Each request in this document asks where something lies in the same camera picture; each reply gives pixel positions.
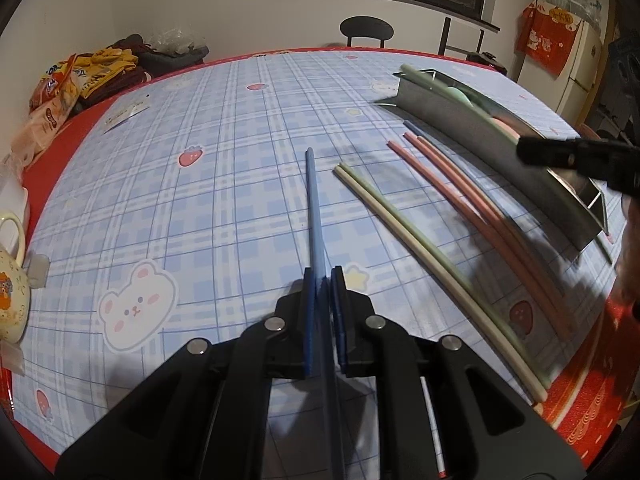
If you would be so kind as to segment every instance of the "refrigerator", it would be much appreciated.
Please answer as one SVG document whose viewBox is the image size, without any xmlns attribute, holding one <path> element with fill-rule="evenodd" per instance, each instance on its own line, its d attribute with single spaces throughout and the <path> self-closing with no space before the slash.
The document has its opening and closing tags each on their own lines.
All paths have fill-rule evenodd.
<svg viewBox="0 0 640 480">
<path fill-rule="evenodd" d="M 602 50 L 600 35 L 582 20 L 569 58 L 558 77 L 526 56 L 518 84 L 527 89 L 566 122 L 575 122 L 587 100 L 598 70 Z"/>
</svg>

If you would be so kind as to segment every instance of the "mug handle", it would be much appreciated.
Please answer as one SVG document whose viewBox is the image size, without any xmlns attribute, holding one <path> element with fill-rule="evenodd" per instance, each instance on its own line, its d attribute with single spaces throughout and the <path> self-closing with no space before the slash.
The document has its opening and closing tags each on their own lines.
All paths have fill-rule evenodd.
<svg viewBox="0 0 640 480">
<path fill-rule="evenodd" d="M 11 211 L 0 211 L 0 226 L 7 220 L 11 220 L 18 228 L 18 254 L 15 257 L 15 263 L 21 267 L 24 261 L 24 251 L 27 246 L 27 242 L 24 238 L 24 229 L 22 228 L 20 219 Z"/>
</svg>

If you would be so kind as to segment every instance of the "red towel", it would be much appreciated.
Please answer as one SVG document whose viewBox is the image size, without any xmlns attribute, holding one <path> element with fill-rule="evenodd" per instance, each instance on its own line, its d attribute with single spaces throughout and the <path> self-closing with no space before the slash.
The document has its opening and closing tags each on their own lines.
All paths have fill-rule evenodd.
<svg viewBox="0 0 640 480">
<path fill-rule="evenodd" d="M 569 59 L 581 19 L 541 0 L 524 9 L 522 17 L 525 23 L 516 50 L 558 77 Z"/>
</svg>

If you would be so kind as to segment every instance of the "chopstick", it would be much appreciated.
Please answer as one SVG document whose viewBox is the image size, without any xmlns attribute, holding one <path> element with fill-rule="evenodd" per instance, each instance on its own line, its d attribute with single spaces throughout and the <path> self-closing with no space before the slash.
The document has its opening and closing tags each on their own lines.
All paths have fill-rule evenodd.
<svg viewBox="0 0 640 480">
<path fill-rule="evenodd" d="M 494 216 L 492 217 L 492 221 L 497 222 L 497 225 L 499 226 L 506 224 L 506 228 L 510 233 L 512 242 L 514 242 L 514 244 L 516 245 L 519 245 L 521 250 L 524 252 L 526 258 L 525 261 L 529 262 L 530 258 L 535 259 L 538 270 L 544 273 L 545 277 L 543 279 L 545 281 L 547 278 L 551 280 L 552 283 L 546 282 L 545 286 L 555 285 L 555 288 L 559 293 L 559 304 L 562 307 L 561 311 L 565 312 L 566 310 L 564 309 L 564 301 L 562 300 L 562 284 L 559 282 L 558 277 L 551 272 L 548 263 L 544 260 L 540 252 L 529 241 L 520 226 L 516 224 L 513 218 L 511 218 L 511 216 L 503 208 L 495 203 L 494 200 L 491 199 L 491 197 L 489 197 L 487 193 L 485 193 L 484 190 L 473 181 L 471 176 L 466 171 L 455 164 L 447 155 L 445 155 L 445 153 L 442 152 L 442 150 L 438 149 L 438 147 L 433 144 L 414 124 L 411 124 L 410 121 L 405 121 L 404 124 L 410 128 L 410 130 L 420 141 L 421 144 L 417 145 L 416 148 L 420 150 L 420 152 L 424 156 L 426 156 L 437 167 L 440 167 L 437 161 L 438 158 L 441 160 L 442 164 L 449 166 L 451 170 L 458 174 L 460 178 L 471 188 L 471 191 L 474 191 L 476 193 L 478 199 L 483 200 L 484 203 L 493 211 Z M 423 151 L 423 148 L 431 150 L 431 153 Z"/>
<path fill-rule="evenodd" d="M 538 262 L 538 265 L 540 266 L 540 269 L 553 282 L 553 284 L 556 286 L 556 289 L 562 296 L 562 294 L 564 294 L 564 288 L 562 286 L 562 283 L 560 282 L 558 277 L 551 271 L 551 269 L 549 268 L 549 264 L 542 257 L 542 254 L 540 254 L 540 251 L 533 245 L 533 243 L 531 243 L 531 241 L 529 240 L 529 238 L 527 238 L 527 235 L 524 233 L 522 228 L 513 220 L 513 218 L 511 218 L 509 213 L 507 213 L 507 211 L 499 203 L 495 202 L 490 196 L 487 195 L 487 193 L 484 192 L 484 190 L 480 186 L 478 186 L 478 184 L 474 182 L 473 175 L 471 175 L 463 167 L 458 166 L 455 162 L 453 162 L 453 160 L 451 160 L 451 158 L 448 155 L 446 155 L 441 149 L 439 149 L 435 144 L 433 144 L 429 140 L 425 132 L 422 131 L 419 126 L 417 126 L 416 124 L 413 124 L 411 121 L 404 121 L 402 124 L 404 124 L 404 126 L 406 126 L 409 130 L 411 130 L 418 137 L 418 140 L 420 140 L 421 142 L 425 142 L 428 146 L 431 146 L 434 149 L 434 151 L 437 153 L 437 155 L 439 155 L 440 158 L 443 158 L 446 162 L 448 162 L 449 165 L 452 167 L 452 169 L 457 173 L 459 173 L 460 176 L 463 177 L 465 181 L 477 191 L 478 195 L 482 199 L 484 199 L 486 204 L 496 211 L 496 214 L 498 214 L 498 216 L 509 225 L 509 229 L 514 234 L 514 236 L 519 241 L 519 243 L 525 248 L 528 255 L 531 258 L 536 259 L 536 261 Z"/>
<path fill-rule="evenodd" d="M 473 287 L 472 283 L 464 276 L 458 268 L 451 263 L 451 261 L 442 253 L 439 248 L 436 247 L 414 224 L 412 224 L 407 217 L 405 217 L 395 206 L 392 205 L 389 200 L 384 198 L 382 194 L 367 182 L 363 177 L 353 171 L 347 164 L 340 163 L 342 168 L 357 184 L 359 184 L 365 191 L 367 191 L 378 203 L 380 203 L 391 215 L 398 220 L 402 227 L 409 231 L 418 242 L 431 253 L 431 255 L 438 261 L 438 263 L 453 277 L 458 284 L 466 291 L 466 293 L 476 302 L 482 311 L 489 317 L 491 322 L 497 326 L 498 330 L 502 332 L 509 344 L 515 349 L 515 351 L 522 357 L 524 362 L 529 366 L 530 370 L 540 380 L 540 383 L 545 388 L 551 387 L 551 380 L 548 375 L 540 368 L 538 362 L 529 354 L 526 347 L 518 338 L 513 329 L 507 322 L 492 308 Z"/>
<path fill-rule="evenodd" d="M 305 153 L 306 162 L 306 200 L 308 208 L 309 222 L 309 267 L 311 267 L 313 284 L 313 297 L 310 308 L 306 313 L 305 339 L 303 349 L 305 356 L 305 376 L 309 377 L 313 367 L 313 338 L 314 325 L 316 323 L 316 311 L 318 308 L 327 308 L 328 302 L 319 293 L 322 280 L 326 278 L 326 264 L 324 262 L 324 242 L 322 241 L 322 223 L 320 221 L 320 206 L 318 199 L 318 183 L 316 182 L 316 161 L 314 150 L 309 148 Z M 325 327 L 319 326 L 320 345 L 324 346 L 331 339 L 331 331 L 322 330 Z"/>
<path fill-rule="evenodd" d="M 502 236 L 511 248 L 511 251 L 513 251 L 523 264 L 529 267 L 533 278 L 540 284 L 542 290 L 546 292 L 551 304 L 558 312 L 559 318 L 561 318 L 562 322 L 573 332 L 575 330 L 575 321 L 568 313 L 568 309 L 557 287 L 544 271 L 539 261 L 530 254 L 530 251 L 527 249 L 518 232 L 506 221 L 503 212 L 494 205 L 492 200 L 489 199 L 466 174 L 460 171 L 460 168 L 446 158 L 427 139 L 422 136 L 417 137 L 408 132 L 404 134 L 404 138 L 436 165 L 436 167 L 465 194 L 484 219 L 498 231 L 500 236 Z"/>
<path fill-rule="evenodd" d="M 523 385 L 536 402 L 544 402 L 546 389 L 538 377 L 529 368 L 523 357 L 516 352 L 505 335 L 492 322 L 474 298 L 447 272 L 447 269 L 430 253 L 418 239 L 402 225 L 402 223 L 375 197 L 362 187 L 345 169 L 336 166 L 335 174 L 371 209 L 414 255 L 436 276 L 446 287 L 466 314 L 482 330 L 486 338 L 500 351 L 505 361 L 511 366 Z"/>
<path fill-rule="evenodd" d="M 441 181 L 433 171 L 429 170 L 423 165 L 417 158 L 411 153 L 405 150 L 402 146 L 390 140 L 387 145 L 394 150 L 401 158 L 403 158 L 414 170 L 420 173 L 426 180 L 429 180 L 436 189 L 449 200 L 449 202 L 465 216 L 478 231 L 484 236 L 487 241 L 494 246 L 494 248 L 500 253 L 511 270 L 516 274 L 520 282 L 529 291 L 529 294 L 536 301 L 538 306 L 545 313 L 546 318 L 551 323 L 552 327 L 558 334 L 558 336 L 567 340 L 571 337 L 571 333 L 567 325 L 564 323 L 564 319 L 561 318 L 556 308 L 553 306 L 549 298 L 546 296 L 545 291 L 542 290 L 540 284 L 532 277 L 530 272 L 524 266 L 524 264 L 513 253 L 511 248 L 507 245 L 504 239 L 498 234 L 493 226 L 487 224 L 480 218 L 478 213 L 473 211 L 464 200 L 452 192 L 446 184 Z"/>
<path fill-rule="evenodd" d="M 318 197 L 318 181 L 316 180 L 316 162 L 314 150 L 306 150 L 306 194 L 309 209 L 309 245 L 311 268 L 316 280 L 316 312 L 315 320 L 307 320 L 306 337 L 311 337 L 313 323 L 316 322 L 320 335 L 318 351 L 320 361 L 320 380 L 322 383 L 322 412 L 324 414 L 324 436 L 326 442 L 326 458 L 332 478 L 344 480 L 344 451 L 342 446 L 332 446 L 332 442 L 339 442 L 340 398 L 338 383 L 335 375 L 334 343 L 331 331 L 331 317 L 329 306 L 329 279 L 326 275 L 324 260 L 324 242 L 322 241 L 322 223 L 320 218 L 320 200 Z"/>
</svg>

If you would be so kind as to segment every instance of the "black chair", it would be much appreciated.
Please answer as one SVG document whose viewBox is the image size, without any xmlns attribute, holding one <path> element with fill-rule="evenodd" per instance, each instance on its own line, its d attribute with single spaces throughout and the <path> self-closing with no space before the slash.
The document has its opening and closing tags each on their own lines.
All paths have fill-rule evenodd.
<svg viewBox="0 0 640 480">
<path fill-rule="evenodd" d="M 394 28 L 383 20 L 372 16 L 352 16 L 340 24 L 340 32 L 347 37 L 347 46 L 351 46 L 351 38 L 374 38 L 380 40 L 380 48 L 385 41 L 394 36 Z"/>
</svg>

